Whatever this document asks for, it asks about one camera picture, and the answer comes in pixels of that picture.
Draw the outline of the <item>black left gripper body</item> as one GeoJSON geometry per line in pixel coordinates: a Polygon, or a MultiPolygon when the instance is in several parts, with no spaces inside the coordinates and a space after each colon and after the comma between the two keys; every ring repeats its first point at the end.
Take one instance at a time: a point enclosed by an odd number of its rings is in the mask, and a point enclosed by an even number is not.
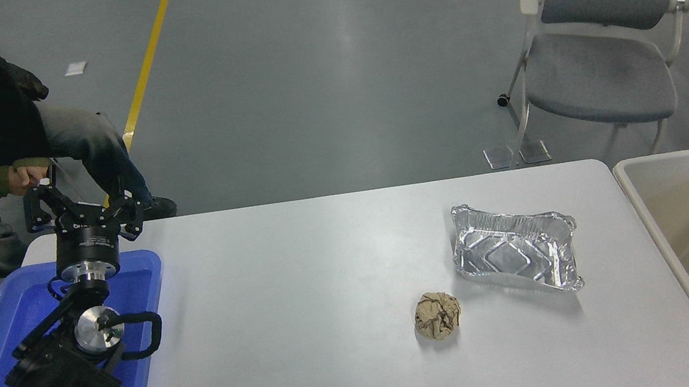
{"type": "Polygon", "coordinates": [[[105,270],[120,268],[119,230],[116,221],[108,224],[110,212],[100,205],[85,205],[64,211],[54,220],[57,235],[56,271],[71,275],[93,263],[105,270]]]}

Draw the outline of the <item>person's hand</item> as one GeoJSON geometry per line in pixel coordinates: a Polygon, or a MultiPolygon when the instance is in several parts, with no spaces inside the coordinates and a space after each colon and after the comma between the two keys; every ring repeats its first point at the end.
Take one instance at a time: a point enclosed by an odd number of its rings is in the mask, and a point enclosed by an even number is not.
{"type": "Polygon", "coordinates": [[[24,196],[44,178],[48,178],[49,166],[22,166],[9,168],[7,172],[9,193],[24,196]]]}

